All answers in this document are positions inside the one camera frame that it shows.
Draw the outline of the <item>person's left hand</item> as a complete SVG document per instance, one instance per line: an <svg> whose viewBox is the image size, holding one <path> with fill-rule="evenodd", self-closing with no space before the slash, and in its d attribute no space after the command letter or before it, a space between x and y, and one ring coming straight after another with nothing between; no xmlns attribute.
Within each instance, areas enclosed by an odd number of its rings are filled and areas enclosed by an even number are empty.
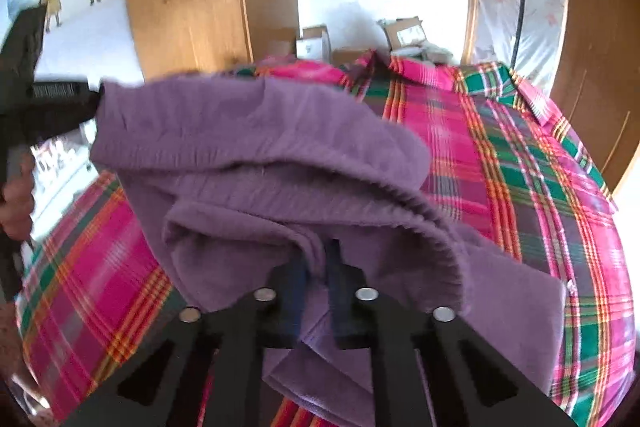
<svg viewBox="0 0 640 427"><path fill-rule="evenodd" d="M10 239L25 242L32 233L32 212L35 208L35 161L32 153L22 157L20 173L2 187L0 206L1 231Z"/></svg>

